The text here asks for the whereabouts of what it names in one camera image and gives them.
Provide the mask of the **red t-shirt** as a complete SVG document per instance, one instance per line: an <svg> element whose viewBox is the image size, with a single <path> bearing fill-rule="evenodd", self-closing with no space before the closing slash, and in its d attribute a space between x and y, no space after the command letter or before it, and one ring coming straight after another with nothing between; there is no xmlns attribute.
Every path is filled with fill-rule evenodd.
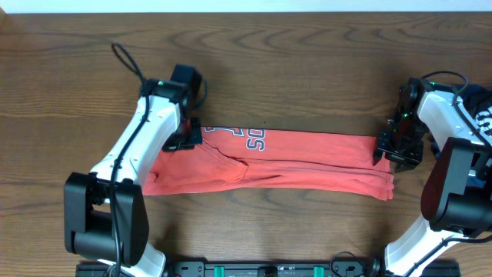
<svg viewBox="0 0 492 277"><path fill-rule="evenodd" d="M389 162L373 162L375 139L254 128L204 127L192 150L161 152L145 195L232 189L318 189L393 197Z"/></svg>

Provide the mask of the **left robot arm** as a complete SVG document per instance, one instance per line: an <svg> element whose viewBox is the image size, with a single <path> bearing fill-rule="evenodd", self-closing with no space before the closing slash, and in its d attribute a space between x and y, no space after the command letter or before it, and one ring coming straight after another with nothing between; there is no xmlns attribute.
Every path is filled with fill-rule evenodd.
<svg viewBox="0 0 492 277"><path fill-rule="evenodd" d="M65 248L108 266L109 276L160 276L166 257L149 241L143 187L158 154L198 144L202 80L149 79L135 113L109 153L64 185Z"/></svg>

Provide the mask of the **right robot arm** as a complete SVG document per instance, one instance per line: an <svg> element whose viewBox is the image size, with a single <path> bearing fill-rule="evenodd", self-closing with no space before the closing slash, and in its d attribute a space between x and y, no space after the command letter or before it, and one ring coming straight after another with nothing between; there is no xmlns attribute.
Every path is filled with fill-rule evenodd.
<svg viewBox="0 0 492 277"><path fill-rule="evenodd" d="M459 276L457 262L439 256L457 244L479 245L491 237L491 138L480 130L456 88L426 77L410 78L388 128L376 139L373 163L388 159L403 170L422 160L431 134L439 157L424 185L421 213L384 249L370 276Z"/></svg>

